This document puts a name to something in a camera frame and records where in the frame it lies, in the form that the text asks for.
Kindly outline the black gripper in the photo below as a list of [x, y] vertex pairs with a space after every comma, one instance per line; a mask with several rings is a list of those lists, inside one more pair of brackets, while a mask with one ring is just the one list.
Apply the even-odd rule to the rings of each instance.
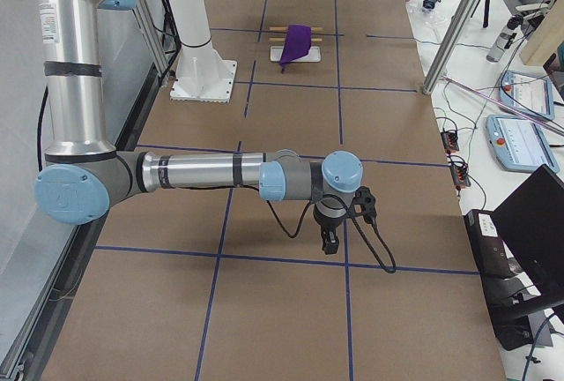
[[342, 206], [331, 208], [322, 201], [315, 204], [314, 219], [321, 229], [322, 251], [325, 255], [338, 253], [339, 239], [337, 228], [347, 217], [347, 211]]

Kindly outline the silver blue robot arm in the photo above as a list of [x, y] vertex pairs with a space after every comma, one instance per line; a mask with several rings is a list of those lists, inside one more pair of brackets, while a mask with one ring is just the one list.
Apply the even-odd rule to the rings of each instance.
[[137, 153], [134, 143], [147, 107], [137, 103], [117, 143], [108, 140], [103, 106], [98, 14], [128, 11], [152, 52], [153, 83], [173, 80], [181, 99], [226, 102], [237, 70], [212, 45], [204, 0], [189, 0], [193, 23], [174, 27], [168, 55], [146, 0], [38, 0], [47, 86], [41, 104], [52, 120], [51, 145], [40, 150], [34, 183], [40, 209], [73, 226], [103, 217], [114, 206], [159, 189], [251, 189], [268, 204], [302, 200], [319, 225], [323, 252], [338, 251], [338, 227], [354, 220], [363, 190], [363, 167], [352, 153], [337, 151], [307, 161], [290, 150], [214, 154]]

